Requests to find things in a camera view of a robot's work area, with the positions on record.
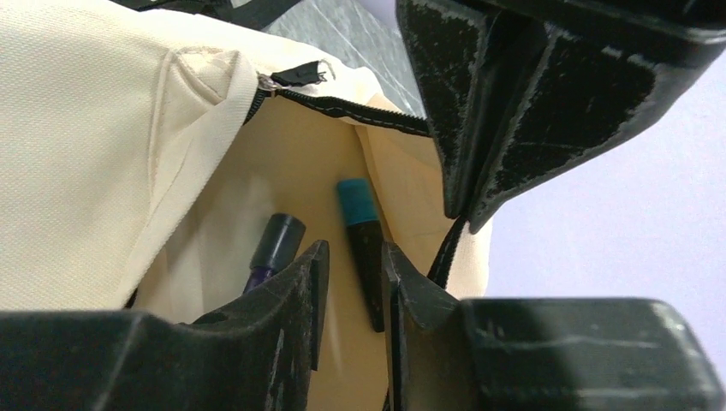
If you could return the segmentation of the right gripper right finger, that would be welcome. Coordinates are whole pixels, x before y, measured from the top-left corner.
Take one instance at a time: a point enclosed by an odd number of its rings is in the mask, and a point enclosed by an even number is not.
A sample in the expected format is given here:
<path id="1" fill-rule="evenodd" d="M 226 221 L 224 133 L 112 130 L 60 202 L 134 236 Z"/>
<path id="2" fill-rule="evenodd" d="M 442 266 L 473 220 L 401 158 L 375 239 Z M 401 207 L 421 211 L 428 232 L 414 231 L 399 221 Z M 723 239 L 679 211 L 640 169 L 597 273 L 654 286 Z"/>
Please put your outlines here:
<path id="1" fill-rule="evenodd" d="M 722 410 L 686 320 L 640 298 L 459 300 L 383 247 L 388 410 Z"/>

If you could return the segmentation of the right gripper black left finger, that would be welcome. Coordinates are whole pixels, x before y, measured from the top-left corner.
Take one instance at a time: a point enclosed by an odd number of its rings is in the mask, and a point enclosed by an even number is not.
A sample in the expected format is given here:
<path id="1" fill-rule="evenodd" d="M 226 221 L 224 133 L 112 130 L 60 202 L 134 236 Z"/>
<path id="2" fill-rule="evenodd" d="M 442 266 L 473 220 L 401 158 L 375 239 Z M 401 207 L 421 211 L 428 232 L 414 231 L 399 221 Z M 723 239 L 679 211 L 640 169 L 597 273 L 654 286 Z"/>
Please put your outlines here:
<path id="1" fill-rule="evenodd" d="M 4 312 L 4 410 L 303 410 L 329 245 L 191 324 L 134 310 Z"/>

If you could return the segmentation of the beige canvas backpack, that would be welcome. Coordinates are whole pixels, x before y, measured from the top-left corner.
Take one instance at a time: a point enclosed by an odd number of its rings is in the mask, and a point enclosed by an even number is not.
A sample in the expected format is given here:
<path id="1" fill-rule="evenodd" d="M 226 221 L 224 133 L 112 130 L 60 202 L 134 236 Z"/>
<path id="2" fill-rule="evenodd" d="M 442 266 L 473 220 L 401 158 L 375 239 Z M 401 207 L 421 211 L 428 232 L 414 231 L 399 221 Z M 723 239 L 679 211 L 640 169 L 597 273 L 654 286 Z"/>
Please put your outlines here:
<path id="1" fill-rule="evenodd" d="M 426 123 L 338 61 L 331 83 L 291 98 L 259 88 L 260 74 L 318 56 L 201 15 L 2 2 L 1 315 L 191 324 L 244 294 L 275 213 L 306 225 L 295 260 L 326 241 L 328 280 L 350 276 L 340 173 L 370 175 L 397 246 L 429 259 L 441 235 L 424 228 L 443 220 L 425 209 L 440 183 Z M 334 370 L 320 344 L 303 410 L 374 408 L 383 351 L 356 325 Z"/>

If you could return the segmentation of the blue black marker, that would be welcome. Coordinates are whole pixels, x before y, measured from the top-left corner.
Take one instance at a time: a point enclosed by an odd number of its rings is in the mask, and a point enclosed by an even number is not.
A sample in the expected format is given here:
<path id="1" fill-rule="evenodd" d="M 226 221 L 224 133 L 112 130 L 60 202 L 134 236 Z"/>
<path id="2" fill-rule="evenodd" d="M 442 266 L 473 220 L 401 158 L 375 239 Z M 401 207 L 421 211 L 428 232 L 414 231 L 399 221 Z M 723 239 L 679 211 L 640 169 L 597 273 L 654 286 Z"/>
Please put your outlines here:
<path id="1" fill-rule="evenodd" d="M 336 194 L 371 327 L 376 332 L 383 332 L 381 252 L 384 232 L 372 190 L 366 179 L 354 178 L 339 181 Z"/>

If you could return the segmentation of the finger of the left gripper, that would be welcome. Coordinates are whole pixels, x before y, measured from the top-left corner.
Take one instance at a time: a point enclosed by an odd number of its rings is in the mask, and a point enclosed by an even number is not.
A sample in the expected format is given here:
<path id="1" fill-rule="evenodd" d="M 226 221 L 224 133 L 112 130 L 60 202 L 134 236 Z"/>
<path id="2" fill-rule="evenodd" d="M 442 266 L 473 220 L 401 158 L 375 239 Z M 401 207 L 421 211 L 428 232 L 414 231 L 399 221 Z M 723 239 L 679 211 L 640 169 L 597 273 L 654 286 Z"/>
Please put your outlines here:
<path id="1" fill-rule="evenodd" d="M 396 19 L 443 172 L 448 217 L 490 218 L 486 193 L 497 155 L 488 35 L 496 1 L 399 1 Z"/>
<path id="2" fill-rule="evenodd" d="M 468 214 L 641 134 L 723 53 L 722 1 L 493 1 L 485 47 L 490 142 Z"/>

